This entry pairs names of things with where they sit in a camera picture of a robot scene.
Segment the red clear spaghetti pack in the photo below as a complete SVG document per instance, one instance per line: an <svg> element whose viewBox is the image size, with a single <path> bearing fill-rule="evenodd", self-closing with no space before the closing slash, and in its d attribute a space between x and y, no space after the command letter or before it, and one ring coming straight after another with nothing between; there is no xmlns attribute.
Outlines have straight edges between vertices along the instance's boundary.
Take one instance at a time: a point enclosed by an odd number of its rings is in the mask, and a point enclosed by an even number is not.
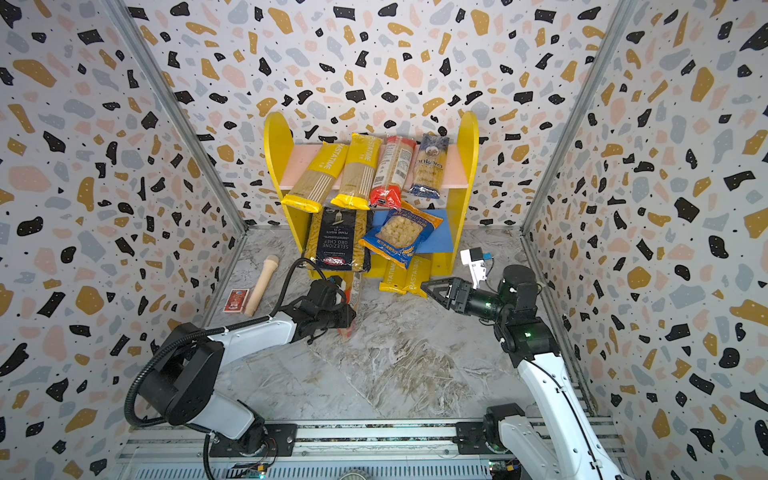
<svg viewBox="0 0 768 480"><path fill-rule="evenodd" d="M372 206L401 208L402 190L416 147L413 139L400 136L386 139L369 195Z"/></svg>

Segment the wooden rolling pin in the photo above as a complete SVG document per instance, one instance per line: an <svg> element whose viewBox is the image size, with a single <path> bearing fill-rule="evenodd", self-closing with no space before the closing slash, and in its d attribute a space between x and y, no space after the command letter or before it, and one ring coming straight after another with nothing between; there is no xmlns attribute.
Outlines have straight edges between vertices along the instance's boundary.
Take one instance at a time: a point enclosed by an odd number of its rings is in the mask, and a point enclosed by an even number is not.
<svg viewBox="0 0 768 480"><path fill-rule="evenodd" d="M270 280L279 266L279 258L276 255L269 255L262 263L259 278L251 290L248 300L245 304L244 314L252 317L258 309Z"/></svg>

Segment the red playing card box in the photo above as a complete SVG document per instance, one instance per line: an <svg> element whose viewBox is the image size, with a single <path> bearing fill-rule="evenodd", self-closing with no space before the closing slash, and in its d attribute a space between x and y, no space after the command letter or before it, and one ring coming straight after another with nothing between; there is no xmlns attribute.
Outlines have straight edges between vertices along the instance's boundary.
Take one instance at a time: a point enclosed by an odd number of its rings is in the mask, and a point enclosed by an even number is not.
<svg viewBox="0 0 768 480"><path fill-rule="evenodd" d="M223 312L227 314L241 314L250 294L249 289L231 289L223 307Z"/></svg>

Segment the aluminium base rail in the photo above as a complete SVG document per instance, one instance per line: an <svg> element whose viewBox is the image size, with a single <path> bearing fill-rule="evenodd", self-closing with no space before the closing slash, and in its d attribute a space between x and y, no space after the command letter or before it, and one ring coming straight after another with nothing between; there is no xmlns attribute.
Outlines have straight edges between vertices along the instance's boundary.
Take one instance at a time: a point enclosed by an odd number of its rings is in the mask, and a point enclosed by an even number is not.
<svg viewBox="0 0 768 480"><path fill-rule="evenodd" d="M610 419L593 417L567 440L541 418L509 416L493 427L481 419L325 420L271 423L260 453L176 427L131 435L117 460L117 479L501 479L558 478L578 454L589 475L610 457L617 478L632 478L624 443ZM500 440L518 450L490 442Z"/></svg>

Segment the blue orange orecchiette bag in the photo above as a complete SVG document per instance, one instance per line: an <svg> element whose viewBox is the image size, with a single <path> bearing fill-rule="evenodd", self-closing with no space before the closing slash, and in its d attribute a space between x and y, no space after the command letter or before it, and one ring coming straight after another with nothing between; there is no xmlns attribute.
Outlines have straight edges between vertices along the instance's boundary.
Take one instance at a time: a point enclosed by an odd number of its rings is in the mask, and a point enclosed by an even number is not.
<svg viewBox="0 0 768 480"><path fill-rule="evenodd" d="M388 211L384 223L368 231L359 244L407 269L417 248L442 224L443 219L407 202Z"/></svg>

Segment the dark penne pasta bag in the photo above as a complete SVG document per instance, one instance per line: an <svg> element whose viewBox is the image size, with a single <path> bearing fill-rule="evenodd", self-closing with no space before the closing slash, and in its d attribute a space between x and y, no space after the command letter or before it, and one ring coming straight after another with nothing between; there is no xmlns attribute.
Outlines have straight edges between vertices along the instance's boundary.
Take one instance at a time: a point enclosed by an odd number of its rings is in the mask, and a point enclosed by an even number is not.
<svg viewBox="0 0 768 480"><path fill-rule="evenodd" d="M372 220L371 211L323 208L311 215L304 257L325 271L367 272L370 252L360 241Z"/></svg>

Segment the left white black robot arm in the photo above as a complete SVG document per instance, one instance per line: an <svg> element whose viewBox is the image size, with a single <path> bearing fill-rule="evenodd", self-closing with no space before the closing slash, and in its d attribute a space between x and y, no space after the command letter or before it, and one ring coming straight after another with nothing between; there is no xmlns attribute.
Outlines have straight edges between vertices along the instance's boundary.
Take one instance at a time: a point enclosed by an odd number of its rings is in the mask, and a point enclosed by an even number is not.
<svg viewBox="0 0 768 480"><path fill-rule="evenodd" d="M265 420L246 404L215 391L220 369L272 347L314 341L347 328L356 312L339 276L312 281L308 293L273 315L240 326L176 328L139 372L125 399L124 415L137 428L162 423L211 432L245 455L266 441Z"/></svg>

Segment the yellow shelf unit frame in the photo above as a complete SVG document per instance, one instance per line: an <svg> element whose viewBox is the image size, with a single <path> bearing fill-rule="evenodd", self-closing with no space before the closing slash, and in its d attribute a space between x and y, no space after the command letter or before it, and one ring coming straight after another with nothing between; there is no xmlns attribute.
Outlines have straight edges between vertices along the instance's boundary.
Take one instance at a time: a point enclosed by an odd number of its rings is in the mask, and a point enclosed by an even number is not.
<svg viewBox="0 0 768 480"><path fill-rule="evenodd" d="M320 149L319 144L296 144L281 113L267 116L264 154L279 199L293 188ZM433 277L450 276L453 272L473 193L479 151L478 119L474 113L468 112L461 118L457 142L448 148L447 171L443 179L445 206L431 212L443 222L417 251L418 255L431 259Z"/></svg>

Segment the pink upper shelf board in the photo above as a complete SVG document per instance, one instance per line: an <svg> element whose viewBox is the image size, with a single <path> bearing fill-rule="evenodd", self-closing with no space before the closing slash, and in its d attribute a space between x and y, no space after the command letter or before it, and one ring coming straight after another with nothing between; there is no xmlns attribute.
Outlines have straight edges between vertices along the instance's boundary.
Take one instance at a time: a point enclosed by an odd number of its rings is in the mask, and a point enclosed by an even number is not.
<svg viewBox="0 0 768 480"><path fill-rule="evenodd" d="M320 144L295 145L293 147L282 178L279 180L279 187L283 192L287 192L294 187L320 149ZM468 180L458 146L451 144L448 147L446 171L442 187L444 189L454 189L467 186Z"/></svg>

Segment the blue yellow spaghetti pack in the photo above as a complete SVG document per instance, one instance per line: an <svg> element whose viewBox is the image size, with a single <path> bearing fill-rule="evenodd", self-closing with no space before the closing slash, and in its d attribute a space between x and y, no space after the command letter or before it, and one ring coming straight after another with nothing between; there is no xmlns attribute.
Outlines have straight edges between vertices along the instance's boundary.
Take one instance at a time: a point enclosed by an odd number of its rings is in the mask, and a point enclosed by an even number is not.
<svg viewBox="0 0 768 480"><path fill-rule="evenodd" d="M423 135L413 170L412 195L429 199L440 197L449 144L446 136Z"/></svg>

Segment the yellow Pastatime spaghetti pack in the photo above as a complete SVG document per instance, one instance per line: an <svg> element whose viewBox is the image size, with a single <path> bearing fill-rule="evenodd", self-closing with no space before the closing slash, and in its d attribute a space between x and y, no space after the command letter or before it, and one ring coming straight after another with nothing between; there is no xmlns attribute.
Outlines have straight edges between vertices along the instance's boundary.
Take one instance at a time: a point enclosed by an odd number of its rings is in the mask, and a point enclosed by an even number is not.
<svg viewBox="0 0 768 480"><path fill-rule="evenodd" d="M319 213L343 170L348 150L346 144L323 143L282 204L311 214Z"/></svg>

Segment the red long spaghetti pack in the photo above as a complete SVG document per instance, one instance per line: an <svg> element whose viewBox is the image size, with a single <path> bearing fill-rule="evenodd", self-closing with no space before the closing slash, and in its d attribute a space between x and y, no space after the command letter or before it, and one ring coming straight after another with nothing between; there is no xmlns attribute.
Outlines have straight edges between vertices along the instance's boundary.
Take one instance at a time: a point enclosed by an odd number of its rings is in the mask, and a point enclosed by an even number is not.
<svg viewBox="0 0 768 480"><path fill-rule="evenodd" d="M359 310L363 279L364 277L362 272L354 272L351 277L351 283L348 289L348 304L355 311Z"/></svg>

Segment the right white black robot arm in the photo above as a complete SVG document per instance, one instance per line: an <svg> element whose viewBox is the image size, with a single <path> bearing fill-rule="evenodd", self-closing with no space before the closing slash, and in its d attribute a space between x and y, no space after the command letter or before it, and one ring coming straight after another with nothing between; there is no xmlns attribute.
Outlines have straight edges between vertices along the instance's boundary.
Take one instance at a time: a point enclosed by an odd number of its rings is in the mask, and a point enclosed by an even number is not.
<svg viewBox="0 0 768 480"><path fill-rule="evenodd" d="M537 314L539 285L523 265L504 268L494 291L475 288L459 277L422 283L422 291L447 310L488 323L502 351L532 394L549 438L533 428L516 403L487 408L482 429L457 429L465 449L475 439L494 453L512 454L530 479L622 479L581 407L561 349Z"/></svg>

